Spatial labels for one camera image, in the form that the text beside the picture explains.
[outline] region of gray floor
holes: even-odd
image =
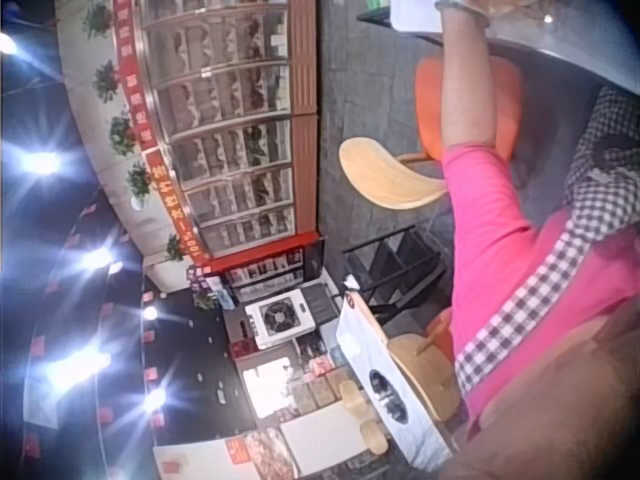
[[[321,128],[319,228],[326,237],[325,266],[336,284],[344,278],[341,250],[393,229],[417,224],[424,238],[453,259],[454,222],[449,197],[414,210],[380,208],[360,196],[338,160],[343,140],[371,137],[392,154],[420,151],[413,75],[418,61],[441,48],[356,16],[366,0],[320,0]],[[575,145],[591,112],[598,80],[542,54],[500,49],[524,78],[521,133],[512,162],[524,212],[540,225],[559,206]],[[398,318],[393,333],[423,328],[448,301],[451,277],[424,307]]]

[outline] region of potted plant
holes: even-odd
[[[201,290],[193,294],[193,305],[202,310],[213,310],[216,307],[216,297]]]
[[[151,177],[142,162],[134,163],[133,168],[127,173],[127,185],[129,185],[132,195],[144,204],[151,193]]]
[[[117,117],[111,119],[111,128],[109,129],[109,138],[111,147],[118,155],[126,157],[133,153],[135,147],[136,136],[131,128],[129,115],[121,113]]]
[[[96,69],[93,88],[96,89],[98,98],[100,98],[103,103],[110,102],[115,97],[118,91],[118,73],[113,67],[111,60]]]
[[[181,262],[183,259],[184,252],[180,247],[180,237],[172,233],[167,242],[167,260]]]
[[[82,29],[91,37],[106,37],[111,29],[111,10],[103,2],[89,6],[82,21]]]

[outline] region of ceiling light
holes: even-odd
[[[122,265],[122,262],[112,263],[109,267],[109,275],[113,275],[114,273],[118,273],[120,270],[122,270]]]
[[[166,401],[167,393],[164,391],[164,388],[156,388],[144,399],[144,408],[147,412],[151,413],[162,407]]]
[[[50,175],[60,169],[60,159],[52,152],[32,153],[24,160],[25,168],[38,175]]]
[[[6,33],[0,33],[0,52],[14,55],[17,51],[16,42]]]
[[[155,320],[158,318],[158,309],[156,307],[147,307],[142,311],[142,316],[145,320]]]
[[[98,268],[106,267],[111,263],[113,257],[111,256],[111,252],[105,247],[94,250],[93,252],[89,252],[85,254],[82,263],[85,268],[95,270]]]
[[[133,208],[136,212],[139,212],[144,208],[144,204],[136,197],[131,197],[131,208]]]
[[[64,360],[51,364],[47,376],[57,392],[65,393],[73,386],[108,367],[110,363],[110,354],[100,353],[93,348],[85,348]]]

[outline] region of pink shirt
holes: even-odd
[[[523,216],[508,165],[490,148],[462,145],[443,159],[455,219],[451,333],[457,354],[535,271],[562,233],[569,212],[540,231]],[[467,396],[471,421],[522,370],[574,327],[606,314],[640,290],[635,232],[594,245],[558,302],[527,338]]]

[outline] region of air conditioner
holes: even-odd
[[[316,328],[299,289],[247,305],[247,317],[261,350],[292,340]]]

